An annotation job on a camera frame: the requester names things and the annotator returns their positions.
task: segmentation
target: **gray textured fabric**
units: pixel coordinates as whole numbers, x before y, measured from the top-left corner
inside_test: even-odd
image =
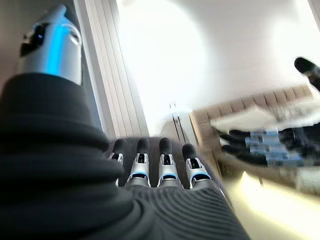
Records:
[[[128,148],[126,152],[123,153],[123,167],[125,170],[125,174],[123,177],[119,179],[119,186],[122,187],[125,185],[130,172],[132,168],[133,161],[135,159],[135,156],[137,154],[137,144],[139,141],[139,137],[128,137],[125,138],[128,144]],[[160,151],[159,151],[159,142],[161,137],[147,137],[150,143],[150,152],[149,152],[149,176],[150,176],[150,184],[153,188],[157,187],[158,184],[158,177],[159,177],[159,161],[160,161]],[[112,149],[114,147],[116,140],[111,140],[109,149],[107,150],[106,154],[109,157],[109,155],[112,152]],[[183,144],[179,142],[172,141],[172,155],[176,164],[176,169],[178,172],[179,179],[185,189],[189,189],[189,181],[187,178],[187,173],[186,173],[186,164],[182,155],[182,147]],[[205,159],[199,156],[199,159],[201,163],[205,166],[205,169],[207,170],[208,174],[212,177],[212,179],[219,185],[219,187],[224,191],[224,185],[222,182],[219,180],[219,178],[214,174],[214,171],[209,167]]]

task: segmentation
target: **floor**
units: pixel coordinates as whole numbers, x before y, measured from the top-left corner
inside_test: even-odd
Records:
[[[252,240],[319,240],[320,197],[243,173],[223,179],[235,213]]]

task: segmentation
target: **robotic hand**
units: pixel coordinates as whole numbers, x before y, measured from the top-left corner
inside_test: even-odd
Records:
[[[275,136],[277,142],[270,144],[264,142],[270,140],[268,137],[251,136],[250,132],[236,129],[231,130],[229,134],[221,134],[220,137],[228,142],[222,146],[224,152],[253,165],[268,166],[268,154],[270,156],[270,153],[275,153],[273,156],[277,157],[276,153],[288,155],[288,151],[301,155],[305,165],[312,166],[319,162],[317,159],[320,157],[320,147],[305,136],[302,127],[287,128],[277,132]],[[256,143],[252,144],[251,138],[254,138]]]
[[[64,5],[24,39],[17,73],[0,98],[0,238],[86,240],[247,240],[194,148],[182,149],[183,189],[170,140],[160,141],[158,187],[150,187],[148,141],[137,145],[130,177],[126,141],[107,160],[81,86],[81,35]]]
[[[297,57],[294,61],[295,68],[305,75],[309,82],[320,91],[320,67],[304,57]]]

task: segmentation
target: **blue led light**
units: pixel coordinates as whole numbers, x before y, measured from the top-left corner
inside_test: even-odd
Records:
[[[47,65],[47,71],[49,74],[59,76],[60,64],[62,59],[62,51],[64,44],[64,36],[69,32],[63,26],[57,26],[53,32],[52,44],[49,51],[49,60]]]
[[[135,171],[132,174],[130,174],[130,176],[135,175],[135,174],[143,174],[143,175],[146,175],[149,178],[149,175],[146,174],[145,172],[142,172],[142,171]]]
[[[163,174],[161,177],[159,177],[159,178],[163,178],[163,177],[165,177],[165,176],[174,176],[174,177],[176,177],[176,179],[179,179],[178,178],[178,176],[177,175],[175,175],[175,174],[173,174],[173,173],[166,173],[166,174]]]
[[[208,176],[210,179],[211,179],[211,177],[210,177],[210,175],[208,174],[208,173],[206,173],[206,172],[196,172],[195,174],[193,174],[191,177],[190,177],[190,181],[196,176],[196,175],[206,175],[206,176]]]

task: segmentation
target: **white wall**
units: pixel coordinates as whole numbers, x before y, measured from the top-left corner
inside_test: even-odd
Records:
[[[320,64],[308,0],[117,0],[120,42],[150,135],[169,104],[185,111],[305,83],[297,56]]]

